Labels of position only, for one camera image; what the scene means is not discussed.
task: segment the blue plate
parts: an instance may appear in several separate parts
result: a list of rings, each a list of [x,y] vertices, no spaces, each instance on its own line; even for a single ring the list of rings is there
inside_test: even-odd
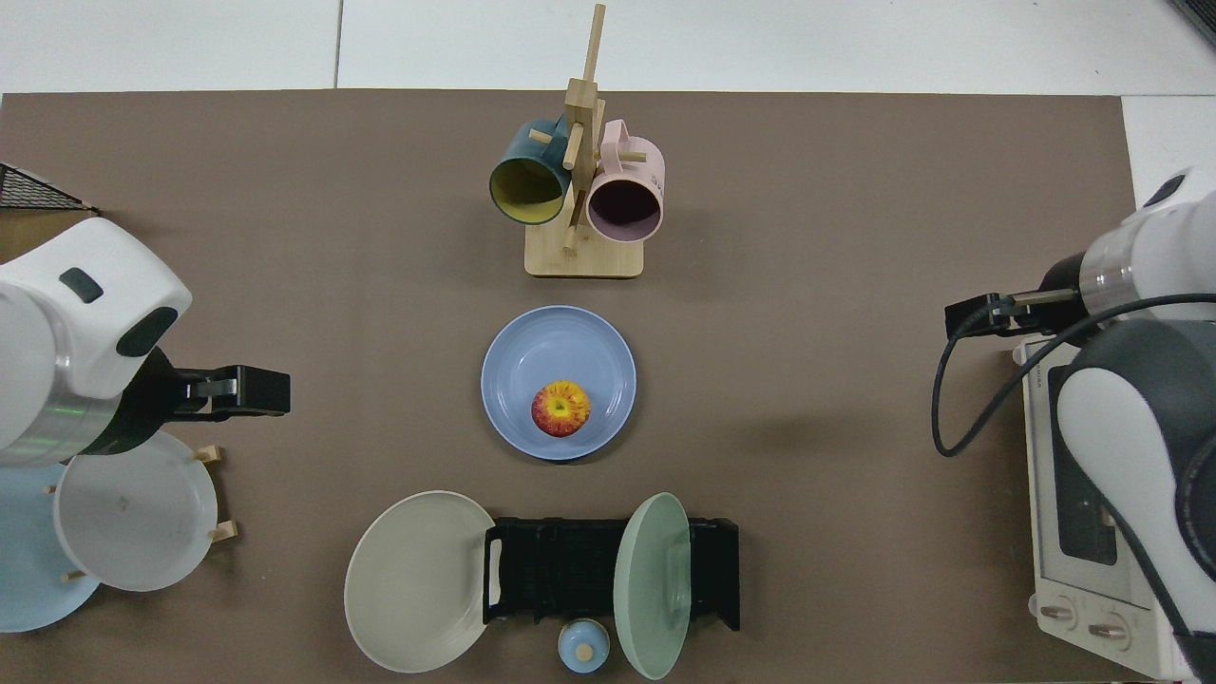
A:
[[[58,622],[97,588],[90,576],[63,582],[77,570],[55,534],[55,497],[63,466],[0,467],[0,632],[28,632]]]
[[[552,437],[531,419],[536,392],[554,380],[579,383],[591,416],[569,437]],[[482,365],[482,403],[512,447],[547,461],[585,456],[625,425],[637,396],[637,369],[625,338],[578,307],[541,307],[507,324]]]

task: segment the black mesh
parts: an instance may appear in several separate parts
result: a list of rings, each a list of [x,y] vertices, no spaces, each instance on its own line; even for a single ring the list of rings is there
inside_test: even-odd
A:
[[[7,164],[0,164],[0,208],[91,209],[75,197]]]

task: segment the apple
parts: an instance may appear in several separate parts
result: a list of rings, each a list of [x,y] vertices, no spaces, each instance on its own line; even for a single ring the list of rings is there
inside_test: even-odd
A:
[[[550,382],[533,399],[533,422],[553,437],[574,434],[590,416],[591,398],[569,380]]]

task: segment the mug handle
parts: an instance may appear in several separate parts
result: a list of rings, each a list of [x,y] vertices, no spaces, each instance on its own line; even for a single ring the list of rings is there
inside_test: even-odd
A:
[[[620,147],[629,141],[625,119],[613,119],[604,124],[604,139],[599,144],[599,161],[606,173],[624,173],[620,164]]]

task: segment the green plate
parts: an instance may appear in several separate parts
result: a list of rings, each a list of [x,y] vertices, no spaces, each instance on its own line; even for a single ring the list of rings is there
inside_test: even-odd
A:
[[[680,499],[647,499],[629,518],[617,551],[613,612],[620,650],[647,679],[680,657],[692,612],[692,543]]]

